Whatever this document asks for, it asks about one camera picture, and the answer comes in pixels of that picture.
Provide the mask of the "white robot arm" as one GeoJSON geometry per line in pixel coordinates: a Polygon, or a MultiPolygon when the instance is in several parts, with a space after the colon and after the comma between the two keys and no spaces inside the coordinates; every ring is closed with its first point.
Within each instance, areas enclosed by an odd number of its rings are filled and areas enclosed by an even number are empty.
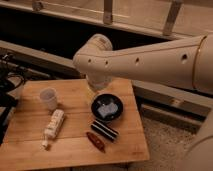
{"type": "MultiPolygon", "coordinates": [[[[213,96],[213,35],[114,50],[106,36],[95,34],[75,53],[73,63],[93,90],[120,77],[213,96]]],[[[178,171],[213,171],[213,108],[178,171]]]]}

